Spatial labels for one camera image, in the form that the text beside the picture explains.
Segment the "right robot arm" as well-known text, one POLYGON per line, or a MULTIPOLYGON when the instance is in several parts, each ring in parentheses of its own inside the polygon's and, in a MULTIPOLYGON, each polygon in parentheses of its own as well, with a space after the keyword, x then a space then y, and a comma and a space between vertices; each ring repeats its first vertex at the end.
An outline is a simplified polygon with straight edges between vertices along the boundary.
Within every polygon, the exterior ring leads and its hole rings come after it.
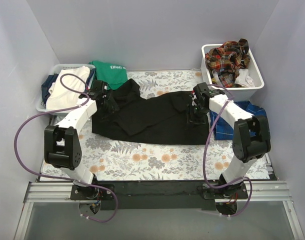
POLYGON ((230 199, 240 189, 251 166, 271 150, 269 122, 264 115, 253 115, 235 102, 224 87, 210 89, 203 82, 197 84, 191 93, 192 103, 187 107, 187 121, 201 124, 209 111, 223 118, 233 129, 233 158, 228 168, 220 175, 218 183, 205 182, 206 189, 219 192, 230 199))

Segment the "black long sleeve shirt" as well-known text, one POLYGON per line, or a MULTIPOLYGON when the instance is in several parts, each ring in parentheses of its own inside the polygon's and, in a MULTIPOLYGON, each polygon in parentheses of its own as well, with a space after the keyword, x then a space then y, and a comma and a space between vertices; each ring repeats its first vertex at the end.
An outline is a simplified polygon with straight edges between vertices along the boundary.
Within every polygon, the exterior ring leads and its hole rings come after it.
POLYGON ((157 97, 141 97, 140 86, 129 79, 113 90, 119 106, 111 117, 91 117, 92 133, 133 143, 157 145, 204 145, 208 125, 189 125, 190 91, 175 91, 157 97))

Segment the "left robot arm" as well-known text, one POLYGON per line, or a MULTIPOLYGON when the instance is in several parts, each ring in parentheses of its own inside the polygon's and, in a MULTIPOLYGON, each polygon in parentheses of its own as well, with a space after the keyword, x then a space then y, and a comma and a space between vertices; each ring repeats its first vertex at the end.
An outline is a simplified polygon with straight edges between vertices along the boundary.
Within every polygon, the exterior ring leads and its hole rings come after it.
POLYGON ((47 164, 62 170, 68 175, 75 190, 88 200, 112 199, 112 185, 98 188, 99 182, 82 163, 82 148, 79 134, 86 122, 97 110, 114 111, 116 103, 111 97, 112 90, 108 84, 98 81, 87 91, 90 99, 87 103, 85 97, 78 99, 78 106, 71 110, 56 125, 47 126, 44 130, 44 160, 47 164))

